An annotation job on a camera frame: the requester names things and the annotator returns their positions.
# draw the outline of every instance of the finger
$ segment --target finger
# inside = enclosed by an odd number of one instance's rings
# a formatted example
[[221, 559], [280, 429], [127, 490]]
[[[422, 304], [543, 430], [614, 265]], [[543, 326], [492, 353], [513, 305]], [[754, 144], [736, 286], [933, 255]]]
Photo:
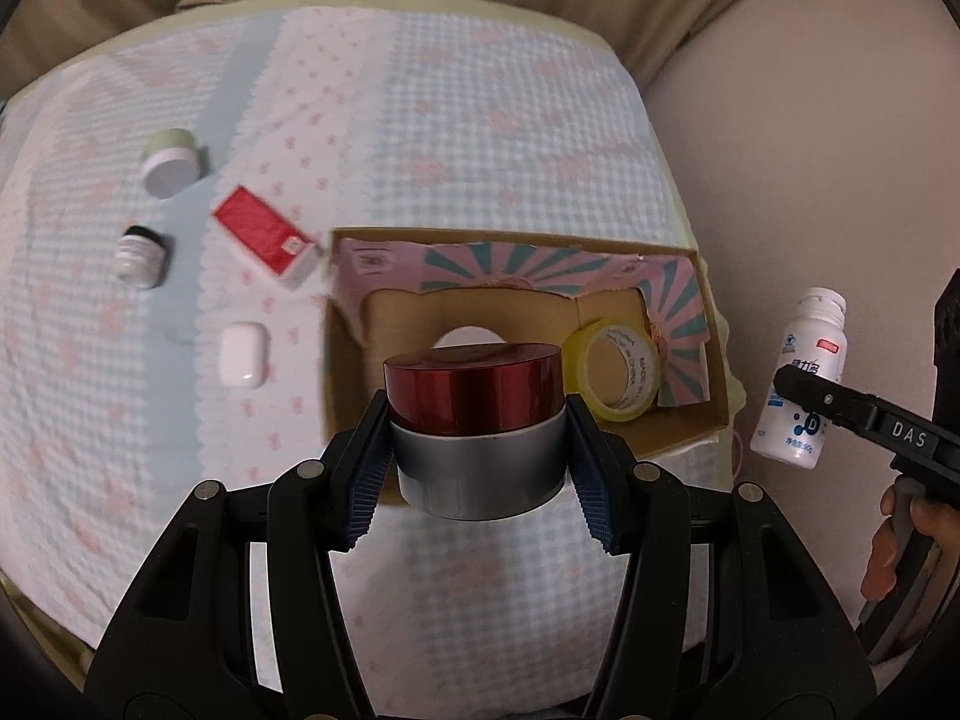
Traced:
[[889, 517], [894, 512], [894, 507], [896, 507], [896, 493], [893, 485], [890, 485], [880, 498], [880, 513], [884, 517]]
[[896, 536], [890, 521], [884, 522], [874, 536], [874, 549], [867, 561], [867, 571], [860, 584], [860, 594], [868, 601], [882, 601], [894, 589], [896, 571]]
[[940, 548], [960, 550], [960, 512], [943, 503], [914, 498], [910, 503], [914, 527], [925, 536], [933, 536]]

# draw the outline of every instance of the small red rectangular box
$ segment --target small red rectangular box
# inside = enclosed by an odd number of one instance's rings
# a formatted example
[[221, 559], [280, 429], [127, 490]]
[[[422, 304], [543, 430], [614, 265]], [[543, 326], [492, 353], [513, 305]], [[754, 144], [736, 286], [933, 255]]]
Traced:
[[287, 289], [298, 288], [320, 264], [320, 247], [244, 187], [237, 187], [213, 218]]

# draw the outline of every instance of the pill bottle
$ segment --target pill bottle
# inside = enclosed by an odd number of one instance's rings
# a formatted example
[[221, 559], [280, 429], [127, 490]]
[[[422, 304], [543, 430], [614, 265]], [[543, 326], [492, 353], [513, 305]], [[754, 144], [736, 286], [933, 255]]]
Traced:
[[[847, 360], [846, 313], [846, 300], [832, 290], [815, 287], [803, 293], [797, 314], [781, 337], [781, 355], [774, 372], [784, 365], [796, 365], [839, 384]], [[812, 469], [824, 447], [826, 429], [827, 420], [784, 400], [771, 384], [750, 449], [772, 460]]]
[[113, 268], [117, 278], [138, 290], [150, 290], [163, 278], [167, 250], [162, 236], [148, 227], [128, 227], [117, 242]]

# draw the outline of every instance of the yellow adhesive tape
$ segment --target yellow adhesive tape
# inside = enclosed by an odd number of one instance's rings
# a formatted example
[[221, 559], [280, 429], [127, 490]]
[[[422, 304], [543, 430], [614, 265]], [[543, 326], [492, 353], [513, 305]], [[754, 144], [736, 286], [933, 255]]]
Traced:
[[[626, 365], [626, 386], [613, 404], [604, 403], [590, 384], [589, 353], [599, 341], [616, 348]], [[656, 398], [659, 372], [656, 345], [643, 328], [630, 322], [599, 319], [563, 342], [563, 388], [579, 392], [597, 419], [629, 422], [644, 413]]]

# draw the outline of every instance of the metallic red cap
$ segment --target metallic red cap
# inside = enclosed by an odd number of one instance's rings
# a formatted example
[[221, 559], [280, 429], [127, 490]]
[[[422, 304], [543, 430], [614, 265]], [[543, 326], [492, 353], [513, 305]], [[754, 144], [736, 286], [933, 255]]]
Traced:
[[477, 343], [384, 362], [391, 418], [431, 436], [489, 436], [544, 422], [563, 408], [552, 343]]

